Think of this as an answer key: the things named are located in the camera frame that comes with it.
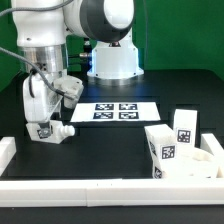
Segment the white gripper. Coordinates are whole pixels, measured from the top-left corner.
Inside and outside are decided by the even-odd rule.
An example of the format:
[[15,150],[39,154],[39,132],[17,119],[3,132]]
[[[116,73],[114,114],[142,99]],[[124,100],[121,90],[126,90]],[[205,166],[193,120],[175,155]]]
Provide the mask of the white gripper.
[[59,107],[62,97],[52,91],[38,73],[32,71],[23,82],[23,105],[25,118],[29,123],[39,123],[41,139],[52,134],[48,122]]

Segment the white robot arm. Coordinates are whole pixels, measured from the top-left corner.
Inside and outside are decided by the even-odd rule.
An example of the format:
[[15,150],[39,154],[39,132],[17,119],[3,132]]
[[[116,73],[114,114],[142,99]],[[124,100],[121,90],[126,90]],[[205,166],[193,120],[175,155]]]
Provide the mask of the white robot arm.
[[123,85],[143,74],[132,42],[134,0],[11,0],[0,17],[13,15],[19,52],[8,55],[23,62],[26,127],[32,140],[59,143],[75,134],[72,126],[53,120],[61,107],[75,108],[82,81],[67,74],[66,37],[93,39],[87,54],[87,77],[103,84]]

